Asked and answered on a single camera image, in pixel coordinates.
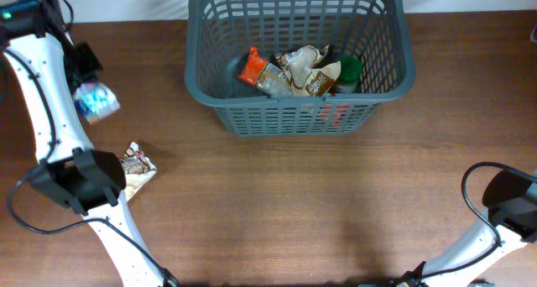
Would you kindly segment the orange spaghetti pasta packet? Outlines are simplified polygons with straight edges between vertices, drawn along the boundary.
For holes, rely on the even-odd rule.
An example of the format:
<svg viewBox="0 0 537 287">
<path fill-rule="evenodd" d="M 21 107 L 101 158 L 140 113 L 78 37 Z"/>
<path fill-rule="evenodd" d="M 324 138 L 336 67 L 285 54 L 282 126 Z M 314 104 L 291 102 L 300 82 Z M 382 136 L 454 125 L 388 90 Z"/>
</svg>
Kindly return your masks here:
<svg viewBox="0 0 537 287">
<path fill-rule="evenodd" d="M 281 70 L 274 55 L 273 59 L 269 60 L 259 54 L 256 46 L 251 46 L 248 51 L 246 64 L 237 76 L 237 79 L 271 97 L 294 97 L 290 88 L 289 79 Z M 324 63 L 325 60 L 326 58 L 317 68 L 324 67 L 326 65 Z M 334 85 L 328 92 L 334 91 Z"/>
</svg>

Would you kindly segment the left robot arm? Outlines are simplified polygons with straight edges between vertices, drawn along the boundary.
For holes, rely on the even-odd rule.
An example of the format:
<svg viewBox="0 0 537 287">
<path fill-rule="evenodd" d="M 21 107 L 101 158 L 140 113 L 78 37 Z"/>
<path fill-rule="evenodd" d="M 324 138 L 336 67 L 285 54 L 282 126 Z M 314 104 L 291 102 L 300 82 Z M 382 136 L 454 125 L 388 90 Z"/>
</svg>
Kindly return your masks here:
<svg viewBox="0 0 537 287">
<path fill-rule="evenodd" d="M 88 122 L 118 108 L 98 80 L 102 64 L 90 46 L 70 37 L 64 0 L 15 0 L 1 7 L 1 51 L 23 93 L 34 131 L 37 164 L 9 191 L 7 209 L 22 227 L 45 235 L 13 208 L 30 184 L 81 221 L 52 234 L 88 225 L 101 240 L 125 286 L 176 286 L 177 278 L 149 253 L 128 208 L 126 175 L 119 158 L 96 150 L 80 118 Z"/>
</svg>

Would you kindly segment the grey plastic shopping basket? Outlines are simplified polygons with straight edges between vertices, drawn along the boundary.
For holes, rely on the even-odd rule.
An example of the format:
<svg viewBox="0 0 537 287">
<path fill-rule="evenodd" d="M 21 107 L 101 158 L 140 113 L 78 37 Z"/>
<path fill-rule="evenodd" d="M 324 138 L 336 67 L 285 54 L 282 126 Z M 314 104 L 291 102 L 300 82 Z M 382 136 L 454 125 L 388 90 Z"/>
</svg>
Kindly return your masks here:
<svg viewBox="0 0 537 287">
<path fill-rule="evenodd" d="M 238 136 L 345 134 L 414 84 L 403 0 L 189 0 L 185 84 Z"/>
</svg>

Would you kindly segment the green lidded jar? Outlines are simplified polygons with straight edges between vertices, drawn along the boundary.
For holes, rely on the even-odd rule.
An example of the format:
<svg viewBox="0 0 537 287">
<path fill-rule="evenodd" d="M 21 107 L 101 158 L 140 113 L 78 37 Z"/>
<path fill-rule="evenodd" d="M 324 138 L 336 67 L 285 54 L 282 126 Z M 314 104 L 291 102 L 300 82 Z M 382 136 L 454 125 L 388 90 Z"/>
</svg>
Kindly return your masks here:
<svg viewBox="0 0 537 287">
<path fill-rule="evenodd" d="M 343 94 L 353 93 L 360 81 L 363 64 L 358 58 L 352 55 L 344 55 L 339 61 L 341 62 L 341 73 L 334 85 L 334 91 Z"/>
</svg>

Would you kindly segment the Kleenex tissue multipack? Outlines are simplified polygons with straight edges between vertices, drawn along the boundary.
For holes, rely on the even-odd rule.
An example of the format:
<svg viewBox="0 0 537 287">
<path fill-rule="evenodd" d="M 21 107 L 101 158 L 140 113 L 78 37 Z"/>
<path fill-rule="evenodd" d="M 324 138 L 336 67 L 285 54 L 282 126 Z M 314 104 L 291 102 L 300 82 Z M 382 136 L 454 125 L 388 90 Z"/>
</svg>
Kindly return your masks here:
<svg viewBox="0 0 537 287">
<path fill-rule="evenodd" d="M 97 123 L 120 109 L 117 96 L 101 82 L 81 84 L 73 94 L 76 110 L 89 124 Z"/>
</svg>

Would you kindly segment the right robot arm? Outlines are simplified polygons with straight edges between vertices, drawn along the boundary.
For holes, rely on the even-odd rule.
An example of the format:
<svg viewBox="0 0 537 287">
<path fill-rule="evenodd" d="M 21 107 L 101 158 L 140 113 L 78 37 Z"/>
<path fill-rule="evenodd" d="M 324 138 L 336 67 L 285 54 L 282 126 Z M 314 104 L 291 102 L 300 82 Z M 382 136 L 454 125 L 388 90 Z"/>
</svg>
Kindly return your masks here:
<svg viewBox="0 0 537 287">
<path fill-rule="evenodd" d="M 477 220 L 444 253 L 395 281 L 400 286 L 468 286 L 499 259 L 536 242 L 536 178 L 501 170 Z"/>
</svg>

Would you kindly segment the white rice pouch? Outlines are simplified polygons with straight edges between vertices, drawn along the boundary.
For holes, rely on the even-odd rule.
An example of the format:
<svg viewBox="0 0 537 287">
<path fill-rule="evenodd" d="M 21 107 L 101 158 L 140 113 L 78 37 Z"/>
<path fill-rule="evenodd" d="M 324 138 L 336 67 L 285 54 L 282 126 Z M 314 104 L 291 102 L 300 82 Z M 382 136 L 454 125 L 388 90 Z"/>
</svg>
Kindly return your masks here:
<svg viewBox="0 0 537 287">
<path fill-rule="evenodd" d="M 294 97 L 321 97 L 336 83 L 341 73 L 340 61 L 317 68 L 329 51 L 329 45 L 318 49 L 308 44 L 293 52 L 274 55 L 289 79 Z"/>
</svg>

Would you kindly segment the brown snack pouch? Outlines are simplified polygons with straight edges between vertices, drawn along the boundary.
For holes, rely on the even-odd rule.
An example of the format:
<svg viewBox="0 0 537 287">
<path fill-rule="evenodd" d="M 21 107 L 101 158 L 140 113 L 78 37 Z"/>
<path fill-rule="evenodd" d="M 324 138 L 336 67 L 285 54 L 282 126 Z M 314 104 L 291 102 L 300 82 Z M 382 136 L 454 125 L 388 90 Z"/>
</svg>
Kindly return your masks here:
<svg viewBox="0 0 537 287">
<path fill-rule="evenodd" d="M 125 196 L 130 201 L 158 172 L 140 145 L 131 142 L 119 158 L 126 177 Z"/>
</svg>

